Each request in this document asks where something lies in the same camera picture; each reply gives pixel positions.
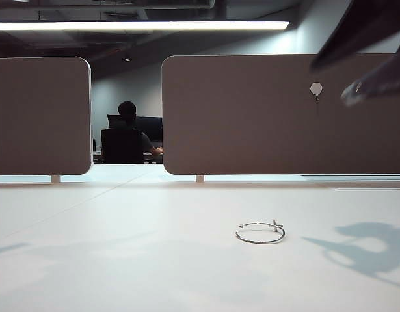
ceiling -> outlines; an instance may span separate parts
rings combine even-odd
[[[0,21],[289,20],[306,0],[0,0]],[[95,78],[261,32],[0,31],[0,57],[80,56]],[[123,64],[126,55],[131,62]]]

person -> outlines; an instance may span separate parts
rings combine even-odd
[[[117,108],[117,111],[119,112],[119,115],[121,115],[121,117],[123,117],[123,119],[126,121],[126,127],[132,129],[135,128],[136,105],[133,104],[133,102],[130,101],[121,102],[121,104],[119,104]],[[151,153],[152,156],[154,157],[157,157],[163,153],[162,146],[159,146],[157,148],[153,146],[148,136],[145,135],[143,132],[142,132],[142,147],[143,147],[143,152]]]

person's arm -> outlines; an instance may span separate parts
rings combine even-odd
[[[157,157],[163,153],[163,148],[162,147],[156,148],[155,146],[153,146],[153,144],[152,144],[152,142],[150,142],[148,136],[145,135],[143,132],[142,132],[142,145],[143,145],[143,150],[148,151],[154,157]]]
[[[157,157],[163,153],[163,147],[159,146],[158,148],[155,148],[152,146],[152,148],[149,150],[149,152],[152,154],[152,156]]]

partition support leg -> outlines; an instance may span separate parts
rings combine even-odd
[[[61,182],[61,176],[60,175],[51,175],[51,183],[60,183]]]
[[[195,181],[197,183],[204,183],[204,175],[195,175]]]

dark hair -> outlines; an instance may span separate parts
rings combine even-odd
[[[130,101],[124,101],[119,104],[117,111],[120,114],[120,119],[126,122],[127,126],[135,125],[136,105]]]
[[[136,105],[130,101],[124,101],[119,104],[117,111],[120,115],[136,115]]]

